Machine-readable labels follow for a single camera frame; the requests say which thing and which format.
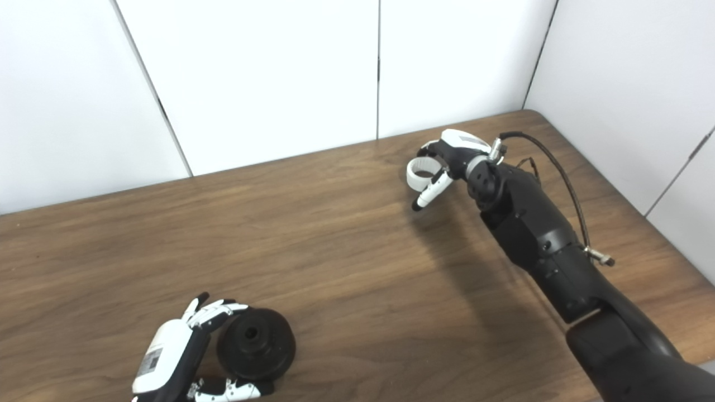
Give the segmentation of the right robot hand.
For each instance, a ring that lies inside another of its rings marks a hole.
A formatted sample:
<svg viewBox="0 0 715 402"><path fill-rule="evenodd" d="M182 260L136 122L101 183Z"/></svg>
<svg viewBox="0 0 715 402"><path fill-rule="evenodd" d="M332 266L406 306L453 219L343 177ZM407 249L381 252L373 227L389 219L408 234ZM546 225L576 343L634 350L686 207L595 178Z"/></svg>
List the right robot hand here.
<svg viewBox="0 0 715 402"><path fill-rule="evenodd" d="M466 180L476 165L489 160L492 146L461 130L443 130L440 139L424 144L406 167L409 188L419 193L413 211L421 211L455 180Z"/></svg>

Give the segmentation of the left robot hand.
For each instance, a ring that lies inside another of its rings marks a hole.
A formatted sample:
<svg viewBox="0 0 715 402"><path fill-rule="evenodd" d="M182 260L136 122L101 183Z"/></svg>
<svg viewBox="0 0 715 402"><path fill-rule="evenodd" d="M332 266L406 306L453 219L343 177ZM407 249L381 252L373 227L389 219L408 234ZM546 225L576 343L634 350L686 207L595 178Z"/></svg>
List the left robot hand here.
<svg viewBox="0 0 715 402"><path fill-rule="evenodd" d="M159 326L133 381L133 401L243 401L275 392L273 381L196 377L212 333L251 309L233 299L205 305L208 298L199 294L181 317Z"/></svg>

